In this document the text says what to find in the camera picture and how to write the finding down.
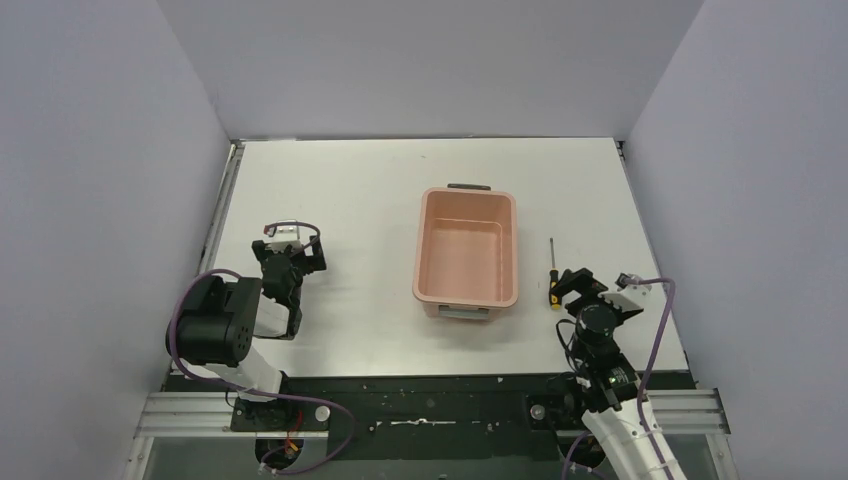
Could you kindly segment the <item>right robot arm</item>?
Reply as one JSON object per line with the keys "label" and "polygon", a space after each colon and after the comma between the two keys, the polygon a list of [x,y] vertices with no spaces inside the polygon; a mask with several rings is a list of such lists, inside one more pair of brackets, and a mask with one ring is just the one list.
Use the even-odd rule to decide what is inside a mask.
{"label": "right robot arm", "polygon": [[[642,372],[636,371],[614,339],[615,331],[640,315],[652,288],[665,303]],[[647,385],[669,324],[676,283],[667,277],[643,279],[622,273],[609,289],[586,269],[552,269],[548,300],[567,313],[570,338],[562,338],[578,394],[574,400],[587,436],[600,446],[620,479],[683,479],[685,473],[659,426]]]}

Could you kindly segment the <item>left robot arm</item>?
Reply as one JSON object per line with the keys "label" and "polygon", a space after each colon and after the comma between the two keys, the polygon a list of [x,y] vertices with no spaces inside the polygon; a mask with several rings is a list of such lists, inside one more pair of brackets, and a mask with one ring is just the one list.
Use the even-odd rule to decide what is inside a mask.
{"label": "left robot arm", "polygon": [[302,405],[285,394],[287,375],[252,343],[296,337],[304,279],[327,264],[320,236],[303,241],[293,227],[253,241],[251,250],[259,276],[227,282],[211,274],[192,286],[177,310],[174,331],[166,335],[166,349],[227,382],[238,398],[237,423],[288,430],[296,426]]}

